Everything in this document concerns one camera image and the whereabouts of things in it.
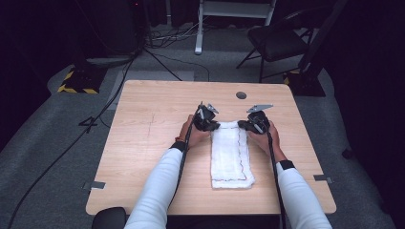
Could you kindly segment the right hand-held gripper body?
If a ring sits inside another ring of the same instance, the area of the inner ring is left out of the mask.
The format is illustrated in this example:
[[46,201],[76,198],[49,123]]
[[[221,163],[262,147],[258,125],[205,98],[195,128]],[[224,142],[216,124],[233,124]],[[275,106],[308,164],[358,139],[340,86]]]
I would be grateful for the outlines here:
[[268,131],[268,128],[270,126],[269,120],[266,117],[265,114],[265,109],[272,108],[272,104],[260,104],[260,105],[254,105],[250,109],[247,110],[248,116],[247,116],[247,121],[250,121],[252,125],[254,125],[257,129],[262,130],[262,135],[265,134]]

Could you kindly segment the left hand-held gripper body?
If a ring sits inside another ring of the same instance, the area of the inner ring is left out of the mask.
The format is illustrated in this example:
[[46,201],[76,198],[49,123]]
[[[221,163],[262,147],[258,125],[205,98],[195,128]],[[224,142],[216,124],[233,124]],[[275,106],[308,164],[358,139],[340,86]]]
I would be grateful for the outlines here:
[[209,123],[218,122],[215,120],[215,116],[218,111],[211,105],[204,105],[203,102],[198,106],[198,109],[194,115],[194,125],[198,130],[202,130],[204,127],[209,127]]

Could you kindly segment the white towel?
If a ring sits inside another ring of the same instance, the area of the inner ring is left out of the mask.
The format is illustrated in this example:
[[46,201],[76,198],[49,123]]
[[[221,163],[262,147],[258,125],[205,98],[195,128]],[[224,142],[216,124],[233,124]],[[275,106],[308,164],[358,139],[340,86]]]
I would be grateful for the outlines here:
[[221,122],[211,133],[211,185],[213,189],[249,189],[255,182],[250,170],[245,129],[237,121]]

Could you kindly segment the person's left hand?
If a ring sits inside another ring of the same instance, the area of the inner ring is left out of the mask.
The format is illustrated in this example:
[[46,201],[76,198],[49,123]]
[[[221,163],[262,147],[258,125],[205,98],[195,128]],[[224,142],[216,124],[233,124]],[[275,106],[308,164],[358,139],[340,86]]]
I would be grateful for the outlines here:
[[189,135],[188,140],[188,147],[192,148],[196,145],[198,145],[201,141],[203,141],[204,139],[210,137],[210,133],[209,132],[203,132],[198,130],[195,125],[193,124],[193,115],[190,114],[187,118],[187,120],[183,123],[182,127],[181,127],[181,131],[179,133],[179,135],[175,138],[176,141],[181,141],[184,142],[187,138],[187,132],[188,132],[188,128],[192,127],[191,130],[191,134]]

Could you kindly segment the person's right hand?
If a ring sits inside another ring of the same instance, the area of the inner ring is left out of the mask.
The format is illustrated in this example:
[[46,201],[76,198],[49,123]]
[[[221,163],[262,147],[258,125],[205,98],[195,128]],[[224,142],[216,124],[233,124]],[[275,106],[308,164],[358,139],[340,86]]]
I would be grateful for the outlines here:
[[280,162],[287,160],[287,157],[283,153],[280,146],[280,137],[274,123],[270,121],[270,127],[268,130],[271,138],[267,135],[257,135],[251,131],[247,131],[248,137],[258,145],[268,156],[270,156],[270,150],[273,150],[274,161]]

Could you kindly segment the black folding chair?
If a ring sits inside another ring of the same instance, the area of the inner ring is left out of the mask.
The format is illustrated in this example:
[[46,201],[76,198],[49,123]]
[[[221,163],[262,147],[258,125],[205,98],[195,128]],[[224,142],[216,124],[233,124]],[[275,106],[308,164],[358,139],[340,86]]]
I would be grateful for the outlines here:
[[310,38],[305,41],[305,35],[312,34],[314,26],[310,20],[315,15],[315,9],[299,10],[285,16],[280,21],[248,31],[247,38],[253,46],[248,55],[237,65],[242,67],[247,60],[259,58],[259,82],[269,78],[264,75],[266,62],[276,62],[304,54],[309,49]]

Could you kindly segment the grey tape piece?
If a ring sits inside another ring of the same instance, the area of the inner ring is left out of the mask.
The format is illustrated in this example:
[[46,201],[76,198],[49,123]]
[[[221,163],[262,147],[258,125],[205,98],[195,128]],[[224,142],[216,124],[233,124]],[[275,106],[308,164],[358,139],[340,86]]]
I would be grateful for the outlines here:
[[105,182],[100,182],[100,181],[85,182],[82,186],[82,188],[87,191],[92,191],[94,189],[102,190],[104,187],[105,187]]
[[328,184],[334,183],[334,180],[326,175],[313,175],[313,177],[315,181],[326,181]]

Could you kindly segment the person's dark lap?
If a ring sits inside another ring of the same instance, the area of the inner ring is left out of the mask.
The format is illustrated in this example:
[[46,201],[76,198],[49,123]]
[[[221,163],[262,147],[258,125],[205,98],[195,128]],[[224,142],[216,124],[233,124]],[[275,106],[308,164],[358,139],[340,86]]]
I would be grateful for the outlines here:
[[166,229],[280,229],[274,216],[169,216]]

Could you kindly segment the black computer cabinet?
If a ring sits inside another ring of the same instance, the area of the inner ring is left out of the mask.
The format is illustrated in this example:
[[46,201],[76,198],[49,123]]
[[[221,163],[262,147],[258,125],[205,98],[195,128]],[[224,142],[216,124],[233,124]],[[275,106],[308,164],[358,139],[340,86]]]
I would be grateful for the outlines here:
[[88,0],[96,34],[109,55],[137,55],[146,31],[144,0]]

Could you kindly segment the black stand base striped tape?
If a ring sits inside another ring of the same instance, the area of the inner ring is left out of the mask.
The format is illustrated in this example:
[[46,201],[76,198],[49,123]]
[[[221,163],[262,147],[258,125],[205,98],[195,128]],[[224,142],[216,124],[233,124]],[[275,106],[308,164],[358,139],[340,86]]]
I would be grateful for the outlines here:
[[71,67],[57,89],[59,93],[83,93],[98,94],[107,70],[104,68],[91,67],[88,70],[80,70]]

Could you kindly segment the black stand with slanted post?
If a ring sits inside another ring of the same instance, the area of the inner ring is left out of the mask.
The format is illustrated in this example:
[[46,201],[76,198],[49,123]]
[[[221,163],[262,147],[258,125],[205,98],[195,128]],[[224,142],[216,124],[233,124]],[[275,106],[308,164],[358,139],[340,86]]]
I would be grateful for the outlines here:
[[336,24],[342,10],[349,0],[337,0],[331,7],[329,15],[320,26],[309,50],[299,62],[298,71],[289,71],[283,74],[284,83],[291,92],[298,96],[324,96],[325,92],[318,80],[324,64],[323,54],[326,52],[326,43],[330,37],[333,26]]

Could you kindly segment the white metal desk frame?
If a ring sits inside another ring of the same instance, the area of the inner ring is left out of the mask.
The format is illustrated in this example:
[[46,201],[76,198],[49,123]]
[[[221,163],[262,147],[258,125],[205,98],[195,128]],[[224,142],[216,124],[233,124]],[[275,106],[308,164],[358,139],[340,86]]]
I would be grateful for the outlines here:
[[199,55],[203,52],[203,20],[206,16],[265,19],[265,24],[268,25],[276,1],[277,0],[268,0],[268,3],[237,3],[200,0],[198,10],[198,31],[194,53]]

